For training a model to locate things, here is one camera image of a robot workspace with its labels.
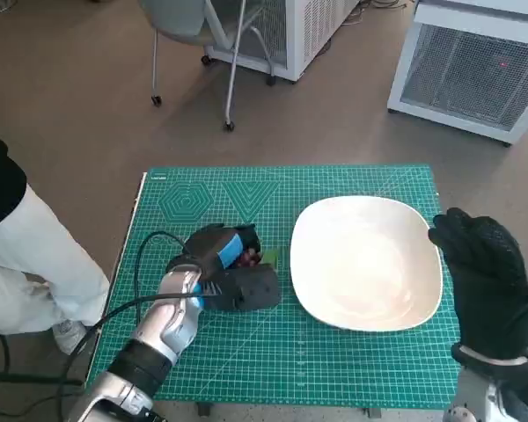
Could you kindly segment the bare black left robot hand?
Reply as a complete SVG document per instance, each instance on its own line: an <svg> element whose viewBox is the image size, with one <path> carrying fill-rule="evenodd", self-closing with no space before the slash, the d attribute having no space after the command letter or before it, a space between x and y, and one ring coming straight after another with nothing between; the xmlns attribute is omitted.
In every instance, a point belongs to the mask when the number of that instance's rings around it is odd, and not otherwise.
<svg viewBox="0 0 528 422"><path fill-rule="evenodd" d="M170 260L169 273L178 266L194 266L200 273L200 282L232 267L244 255L260 260L260 239L255 225L225 226L212 223L196 230L185 242L182 253Z"/></svg>

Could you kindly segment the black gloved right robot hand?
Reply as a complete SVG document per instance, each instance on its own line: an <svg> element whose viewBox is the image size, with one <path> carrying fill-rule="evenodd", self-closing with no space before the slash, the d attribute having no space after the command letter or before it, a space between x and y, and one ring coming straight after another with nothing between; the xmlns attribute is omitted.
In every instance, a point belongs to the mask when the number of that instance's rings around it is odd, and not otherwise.
<svg viewBox="0 0 528 422"><path fill-rule="evenodd" d="M450 271L459 343L494 360L528 349L528 276L517 240L497 220L452 207L436 215L429 240Z"/></svg>

